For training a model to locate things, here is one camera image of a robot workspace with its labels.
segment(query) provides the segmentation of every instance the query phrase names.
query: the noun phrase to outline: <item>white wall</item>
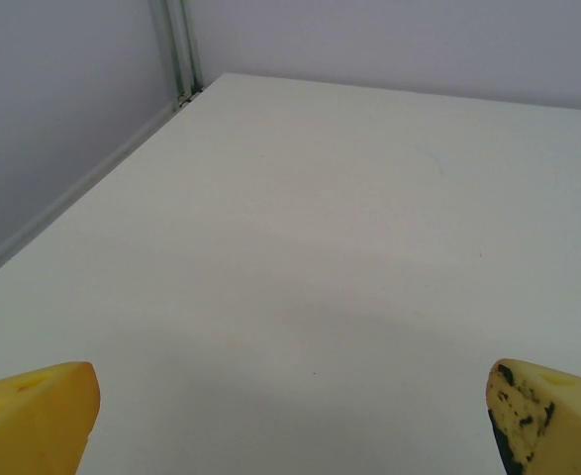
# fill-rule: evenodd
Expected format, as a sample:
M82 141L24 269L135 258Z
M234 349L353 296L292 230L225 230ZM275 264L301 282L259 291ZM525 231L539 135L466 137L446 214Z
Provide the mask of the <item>white wall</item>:
M0 243L172 99L147 0L0 1Z
M225 71L581 108L581 0L190 0Z

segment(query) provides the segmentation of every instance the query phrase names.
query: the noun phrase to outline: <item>white table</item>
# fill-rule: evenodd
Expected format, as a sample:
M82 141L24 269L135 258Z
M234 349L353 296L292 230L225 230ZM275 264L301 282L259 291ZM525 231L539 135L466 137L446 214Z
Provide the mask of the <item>white table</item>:
M581 375L581 111L225 76L0 269L81 474L502 474L503 356Z

